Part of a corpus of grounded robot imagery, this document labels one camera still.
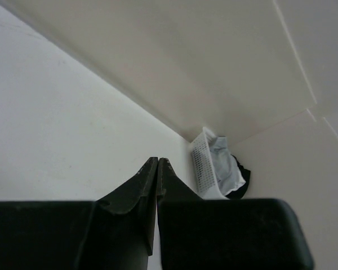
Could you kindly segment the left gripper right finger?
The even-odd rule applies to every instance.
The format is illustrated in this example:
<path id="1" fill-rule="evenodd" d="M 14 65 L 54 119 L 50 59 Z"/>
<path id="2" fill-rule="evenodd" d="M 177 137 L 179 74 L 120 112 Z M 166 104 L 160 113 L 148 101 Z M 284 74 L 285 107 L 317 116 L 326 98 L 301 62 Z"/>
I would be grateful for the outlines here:
<path id="1" fill-rule="evenodd" d="M 205 200 L 158 164 L 163 269 L 313 269 L 292 208 L 279 199 Z"/>

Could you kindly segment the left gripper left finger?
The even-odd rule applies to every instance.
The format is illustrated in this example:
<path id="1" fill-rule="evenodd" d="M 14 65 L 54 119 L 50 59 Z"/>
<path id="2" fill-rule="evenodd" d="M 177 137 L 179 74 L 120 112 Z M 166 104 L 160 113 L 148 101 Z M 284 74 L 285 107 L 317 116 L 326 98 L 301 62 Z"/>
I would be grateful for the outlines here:
<path id="1" fill-rule="evenodd" d="M 0 269 L 146 269 L 158 159 L 96 201 L 1 201 Z"/>

